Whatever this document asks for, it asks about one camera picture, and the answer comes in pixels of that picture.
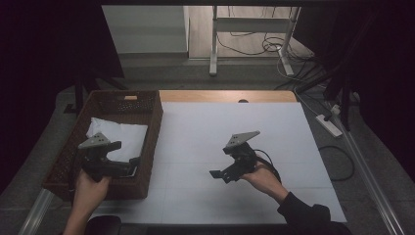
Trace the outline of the white power strip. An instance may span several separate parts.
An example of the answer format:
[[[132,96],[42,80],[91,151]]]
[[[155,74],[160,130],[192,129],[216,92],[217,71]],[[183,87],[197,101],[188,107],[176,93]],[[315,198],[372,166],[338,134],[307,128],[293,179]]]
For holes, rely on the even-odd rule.
[[[334,138],[338,138],[343,135],[343,133],[330,121],[329,117],[324,115],[319,115],[316,117],[318,123],[320,123],[324,129],[326,129]]]

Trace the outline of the white table mat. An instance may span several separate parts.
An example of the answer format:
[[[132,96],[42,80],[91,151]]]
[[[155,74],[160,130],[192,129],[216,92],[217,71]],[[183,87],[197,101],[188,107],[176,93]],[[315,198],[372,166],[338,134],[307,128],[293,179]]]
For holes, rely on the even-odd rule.
[[[298,103],[179,103],[162,105],[161,131],[144,200],[105,201],[97,215],[157,225],[282,224],[277,203],[245,180],[224,183],[211,172],[233,160],[223,147],[236,133],[256,132],[250,145],[271,158],[283,185],[312,206],[345,215]]]

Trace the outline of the person's left hand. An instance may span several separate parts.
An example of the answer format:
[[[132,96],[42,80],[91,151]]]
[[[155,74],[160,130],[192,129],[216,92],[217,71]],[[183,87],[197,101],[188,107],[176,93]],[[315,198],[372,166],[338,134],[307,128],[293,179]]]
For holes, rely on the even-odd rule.
[[[85,171],[78,175],[73,209],[94,211],[106,198],[111,178],[104,176],[99,182],[95,182]]]

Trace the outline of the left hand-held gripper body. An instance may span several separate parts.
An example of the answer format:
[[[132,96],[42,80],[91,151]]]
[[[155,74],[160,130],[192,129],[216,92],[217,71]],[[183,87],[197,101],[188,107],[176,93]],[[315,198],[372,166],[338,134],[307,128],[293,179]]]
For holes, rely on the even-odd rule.
[[[111,161],[107,154],[119,150],[121,142],[111,142],[103,133],[97,133],[78,145],[85,150],[82,169],[95,181],[100,182],[104,176],[112,178],[127,177],[131,174],[131,164]]]

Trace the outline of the silver metal rail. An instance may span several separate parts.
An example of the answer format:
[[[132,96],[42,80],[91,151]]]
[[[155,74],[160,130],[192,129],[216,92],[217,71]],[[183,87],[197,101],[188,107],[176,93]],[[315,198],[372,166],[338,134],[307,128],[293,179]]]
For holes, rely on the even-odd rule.
[[[364,155],[362,154],[352,134],[346,130],[346,128],[342,125],[342,122],[338,117],[334,118],[334,122],[336,126],[340,129],[340,131],[343,133],[346,142],[346,147],[350,152],[351,156],[354,158],[356,168],[358,169],[359,174],[369,194],[371,195],[372,200],[376,204],[380,216],[384,224],[386,225],[387,229],[389,230],[389,233],[391,235],[405,235],[405,231],[401,226],[397,214],[392,208],[392,204],[390,203],[384,190],[378,183],[369,165],[366,163]]]
[[[35,235],[54,195],[46,190],[41,189],[33,206],[31,207],[18,235]]]

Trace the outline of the black round object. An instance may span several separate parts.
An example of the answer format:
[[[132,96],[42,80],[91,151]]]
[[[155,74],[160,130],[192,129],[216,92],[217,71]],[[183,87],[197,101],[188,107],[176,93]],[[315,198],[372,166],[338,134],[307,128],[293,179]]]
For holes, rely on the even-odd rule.
[[[85,235],[118,235],[121,219],[114,215],[96,216],[90,219],[85,229]]]

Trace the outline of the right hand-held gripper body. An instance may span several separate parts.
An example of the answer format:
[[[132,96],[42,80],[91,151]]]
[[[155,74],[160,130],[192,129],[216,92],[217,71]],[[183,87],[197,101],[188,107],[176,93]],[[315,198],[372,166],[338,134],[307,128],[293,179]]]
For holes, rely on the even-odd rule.
[[[242,175],[254,171],[256,165],[256,153],[248,144],[248,141],[259,134],[259,131],[233,134],[228,143],[223,148],[226,155],[234,159],[234,172],[240,172]]]

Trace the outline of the black tripod stand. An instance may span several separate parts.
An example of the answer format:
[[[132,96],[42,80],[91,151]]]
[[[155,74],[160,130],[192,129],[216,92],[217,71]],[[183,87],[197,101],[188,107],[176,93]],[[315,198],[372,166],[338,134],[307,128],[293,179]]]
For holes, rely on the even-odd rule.
[[[302,8],[295,29],[295,39],[308,47],[325,69],[323,75],[296,89],[301,94],[329,81],[323,98],[333,101],[340,96],[340,119],[349,130],[348,113],[352,62],[367,31],[362,13],[352,10]]]
[[[75,101],[73,104],[67,104],[66,108],[64,109],[65,114],[76,114],[77,116],[80,114],[84,103],[83,91],[86,91],[86,93],[89,94],[94,90],[101,89],[97,82],[97,78],[104,80],[106,83],[116,89],[127,90],[125,85],[116,81],[113,77],[105,74],[104,72],[99,71],[98,69],[92,68],[87,71],[83,71],[77,74],[73,79]]]

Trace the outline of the white metal stand frame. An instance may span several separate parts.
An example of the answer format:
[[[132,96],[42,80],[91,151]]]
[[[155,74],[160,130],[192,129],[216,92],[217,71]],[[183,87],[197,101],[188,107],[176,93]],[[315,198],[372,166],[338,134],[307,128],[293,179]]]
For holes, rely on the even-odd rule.
[[[282,45],[278,49],[279,61],[286,75],[293,75],[293,69],[288,59],[288,47],[297,23],[300,7],[293,7],[285,19],[256,19],[256,18],[219,18],[217,6],[212,7],[212,37],[209,58],[209,74],[217,75],[217,33],[218,32],[260,32],[284,33]]]

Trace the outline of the white shirt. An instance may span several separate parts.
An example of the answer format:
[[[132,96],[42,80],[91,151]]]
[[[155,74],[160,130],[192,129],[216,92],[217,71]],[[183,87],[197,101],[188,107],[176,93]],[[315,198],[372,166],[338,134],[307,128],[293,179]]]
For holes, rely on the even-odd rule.
[[[103,133],[111,142],[120,141],[121,148],[109,152],[107,157],[114,162],[129,163],[132,158],[141,158],[147,128],[143,124],[117,123],[93,117],[86,136],[88,139],[94,134]]]

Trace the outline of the white cabinet panel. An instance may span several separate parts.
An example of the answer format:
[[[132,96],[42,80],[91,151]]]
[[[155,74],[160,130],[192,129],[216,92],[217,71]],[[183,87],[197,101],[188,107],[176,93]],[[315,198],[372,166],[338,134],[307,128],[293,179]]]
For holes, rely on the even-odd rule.
[[[119,54],[187,53],[186,6],[103,6]]]

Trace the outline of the person's right hand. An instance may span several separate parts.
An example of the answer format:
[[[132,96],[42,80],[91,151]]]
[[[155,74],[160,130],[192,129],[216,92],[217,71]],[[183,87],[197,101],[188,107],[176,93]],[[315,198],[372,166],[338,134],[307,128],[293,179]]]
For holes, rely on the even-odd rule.
[[[247,180],[256,190],[274,199],[279,205],[289,194],[269,167],[263,163],[257,162],[254,171],[242,175],[241,178]]]

